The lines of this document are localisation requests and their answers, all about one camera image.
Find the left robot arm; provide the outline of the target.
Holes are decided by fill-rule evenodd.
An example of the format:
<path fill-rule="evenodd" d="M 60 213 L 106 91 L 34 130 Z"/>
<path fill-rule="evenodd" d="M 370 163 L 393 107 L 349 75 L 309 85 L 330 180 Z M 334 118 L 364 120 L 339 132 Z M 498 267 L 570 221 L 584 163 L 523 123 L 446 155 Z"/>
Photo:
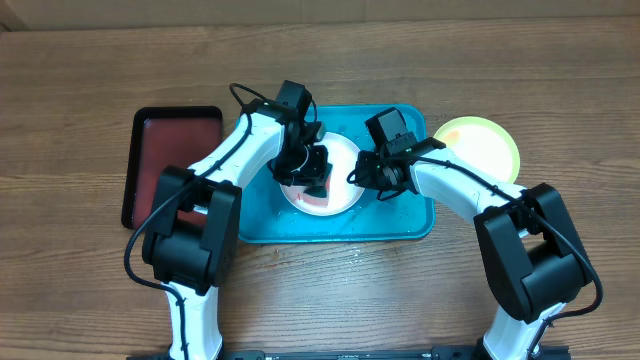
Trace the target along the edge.
<path fill-rule="evenodd" d="M 243 189 L 269 167 L 283 185 L 316 189 L 329 177 L 322 123 L 305 117 L 313 101 L 254 99 L 234 131 L 187 168 L 161 173 L 151 212 L 137 230 L 149 287 L 169 301 L 172 343 L 167 359 L 216 359 L 218 288 L 235 255 Z"/>

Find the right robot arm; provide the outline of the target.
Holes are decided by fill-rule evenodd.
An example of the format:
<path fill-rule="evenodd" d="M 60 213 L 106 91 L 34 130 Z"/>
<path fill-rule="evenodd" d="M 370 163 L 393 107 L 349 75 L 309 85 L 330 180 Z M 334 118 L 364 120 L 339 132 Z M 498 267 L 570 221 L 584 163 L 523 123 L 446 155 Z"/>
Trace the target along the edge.
<path fill-rule="evenodd" d="M 476 359 L 543 359 L 547 328 L 568 317 L 567 303 L 601 284 L 560 196 L 552 186 L 500 182 L 428 138 L 362 151 L 347 181 L 386 201 L 410 191 L 473 224 L 499 308 L 474 351 Z"/>

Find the yellow-green plate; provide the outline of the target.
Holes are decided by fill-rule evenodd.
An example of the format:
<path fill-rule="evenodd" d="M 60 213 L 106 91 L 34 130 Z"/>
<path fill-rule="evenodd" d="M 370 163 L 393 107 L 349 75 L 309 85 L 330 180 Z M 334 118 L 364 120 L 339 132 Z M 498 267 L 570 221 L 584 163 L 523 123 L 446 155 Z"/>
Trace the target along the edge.
<path fill-rule="evenodd" d="M 507 183 L 520 170 L 520 154 L 511 135 L 497 123 L 477 116 L 463 116 L 443 124 L 433 137 L 474 168 Z"/>

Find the dark green sponge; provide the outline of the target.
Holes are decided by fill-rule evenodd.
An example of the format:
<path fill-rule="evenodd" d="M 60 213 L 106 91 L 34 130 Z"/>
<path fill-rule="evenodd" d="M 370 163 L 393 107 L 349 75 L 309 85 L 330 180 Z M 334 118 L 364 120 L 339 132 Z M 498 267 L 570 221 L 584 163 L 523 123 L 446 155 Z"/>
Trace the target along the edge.
<path fill-rule="evenodd" d="M 327 207 L 329 204 L 329 190 L 325 185 L 304 188 L 298 199 L 310 207 Z"/>

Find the white pink-rimmed plate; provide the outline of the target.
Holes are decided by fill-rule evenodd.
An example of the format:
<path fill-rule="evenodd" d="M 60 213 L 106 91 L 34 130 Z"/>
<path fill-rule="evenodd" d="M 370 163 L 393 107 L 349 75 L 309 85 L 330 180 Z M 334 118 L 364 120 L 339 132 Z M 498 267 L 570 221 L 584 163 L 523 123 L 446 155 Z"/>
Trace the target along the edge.
<path fill-rule="evenodd" d="M 343 135 L 329 132 L 320 145 L 328 150 L 328 162 L 332 165 L 330 176 L 325 183 L 327 196 L 318 198 L 305 194 L 303 186 L 284 186 L 280 188 L 285 198 L 298 210 L 313 216 L 331 216 L 342 213 L 352 207 L 361 197 L 364 189 L 347 182 L 348 175 L 354 170 L 358 146 Z"/>

